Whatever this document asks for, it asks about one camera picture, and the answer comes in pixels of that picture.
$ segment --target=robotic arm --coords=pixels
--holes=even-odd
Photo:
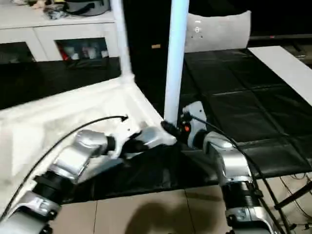
[[[231,234],[278,234],[269,214],[260,205],[245,156],[225,136],[207,131],[201,102],[183,108],[181,128],[162,122],[169,133],[190,148],[201,149],[214,164],[226,206],[227,223]]]
[[[173,125],[162,122],[163,128],[191,148],[201,149],[215,165],[219,185],[226,205],[226,219],[232,227],[231,234],[278,234],[272,220],[261,207],[255,192],[251,172],[244,155],[223,135],[207,131],[205,124],[189,116],[206,120],[200,102],[192,103],[183,109],[182,131]],[[80,182],[103,171],[110,159],[119,159],[127,148],[128,153],[154,147],[155,129],[129,128],[125,121],[116,133],[82,130],[77,133],[73,143],[64,148],[57,160],[47,171],[35,178],[33,190],[28,191],[10,210],[0,223],[1,234],[51,234],[49,221],[56,218],[62,201]],[[101,163],[90,167],[94,158],[102,157]]]

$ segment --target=glass cabinet door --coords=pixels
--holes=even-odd
[[[35,61],[25,42],[0,44],[0,64]]]

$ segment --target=black cloth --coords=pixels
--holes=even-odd
[[[162,115],[165,54],[156,52],[134,71],[136,83]],[[214,124],[239,142],[266,177],[310,171],[312,107],[248,50],[186,54]],[[120,74],[117,59],[101,68],[68,67],[62,61],[1,65],[0,109],[47,97]],[[190,74],[183,70],[180,110],[198,100]],[[67,202],[104,199],[216,184],[212,167],[194,161],[200,151],[185,145],[158,146],[79,185]]]

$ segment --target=white shelf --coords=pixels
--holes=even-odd
[[[111,11],[99,16],[68,16],[63,19],[51,20],[44,15],[42,9],[35,10],[27,5],[17,6],[12,3],[0,4],[0,29],[113,22],[115,22],[115,18]]]

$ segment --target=black cable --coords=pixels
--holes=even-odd
[[[284,187],[288,190],[289,194],[290,194],[290,195],[293,195],[293,193],[291,192],[290,188],[287,186],[287,184],[286,184],[285,181],[282,179],[282,177],[279,177],[279,179],[282,181]],[[296,200],[294,200],[293,202],[296,204],[297,208],[301,211],[301,213],[302,213],[305,217],[307,217],[307,218],[309,218],[309,219],[312,219],[312,216],[309,215],[309,214],[307,214],[307,213],[303,210],[303,208],[299,205],[299,203],[298,203]]]
[[[195,117],[195,116],[192,116],[192,115],[191,115],[191,117],[194,118],[195,120],[201,122],[201,123],[204,123],[204,124],[206,124],[206,125],[208,125],[208,126],[214,128],[215,130],[217,130],[218,132],[220,132],[221,134],[223,134],[223,135],[234,145],[234,147],[237,148],[237,150],[240,151],[240,152],[245,156],[245,158],[253,165],[253,167],[255,168],[255,170],[258,172],[260,178],[263,180],[265,186],[267,187],[267,189],[268,189],[268,191],[269,191],[269,194],[270,194],[270,196],[271,196],[271,198],[272,198],[274,204],[276,205],[276,204],[278,203],[278,201],[277,201],[277,199],[276,199],[276,196],[275,196],[275,194],[274,194],[272,188],[270,187],[268,181],[267,181],[266,178],[264,177],[262,171],[260,170],[259,166],[254,162],[254,160],[253,160],[251,157],[249,157],[243,150],[241,150],[240,147],[238,146],[238,144],[237,144],[230,136],[228,136],[224,131],[222,131],[222,130],[219,129],[218,127],[214,126],[213,124],[208,123],[208,122],[206,122],[206,121],[204,121],[204,120],[202,120],[202,119],[199,119],[199,118],[197,118],[197,117]],[[256,179],[255,179],[255,176],[253,175],[253,173],[252,173],[252,177],[253,177],[253,180],[254,180],[255,188],[258,190],[258,189],[259,189],[259,186],[258,186],[258,184],[257,184],[257,182],[256,182]],[[279,212],[279,214],[280,214],[280,216],[281,216],[282,222],[283,222],[283,224],[284,224],[284,226],[285,226],[285,229],[286,229],[286,233],[287,233],[287,234],[291,234],[291,230],[290,230],[289,225],[288,225],[288,223],[287,223],[285,214],[283,213],[283,211],[282,211],[281,209],[277,209],[277,211]],[[270,216],[273,216],[273,214],[270,214],[270,213],[272,213],[272,212],[270,211],[270,209],[268,209],[267,212],[268,212],[268,214],[269,214]],[[280,225],[277,226],[277,227],[278,227],[278,229],[281,229],[280,231],[281,231],[281,233],[283,234],[284,231],[283,231],[283,229],[280,227]]]
[[[75,128],[74,130],[70,131],[68,134],[64,135],[62,138],[60,138],[36,163],[35,165],[31,168],[31,170],[29,171],[29,173],[25,176],[25,178],[23,179],[22,183],[19,185],[18,189],[15,191],[15,193],[13,194],[10,202],[7,204],[4,212],[1,215],[0,218],[0,222],[3,221],[3,219],[5,218],[5,216],[7,215],[7,213],[9,212],[14,200],[16,199],[16,197],[18,196],[18,194],[20,193],[21,189],[23,188],[23,186],[25,185],[25,183],[27,182],[27,180],[29,179],[30,175],[33,173],[33,171],[38,167],[38,165],[45,159],[45,157],[50,154],[62,141],[64,141],[67,137],[69,137],[71,134],[73,134],[74,132],[78,131],[81,128],[84,128],[88,125],[91,125],[93,123],[96,122],[100,122],[103,120],[108,120],[108,119],[112,119],[112,118],[120,118],[121,121],[125,121],[128,117],[127,116],[108,116],[108,117],[102,117],[102,118],[98,118],[95,120],[92,120],[90,122],[87,122],[77,128]]]
[[[310,178],[309,178],[309,176],[306,174],[306,178],[307,178],[307,184],[309,183],[309,182],[311,182],[311,180],[310,180]]]
[[[301,178],[298,178],[298,176],[296,174],[294,174],[294,175],[290,175],[290,177],[293,179],[302,180],[306,177],[306,175],[307,175],[307,173],[304,173]]]

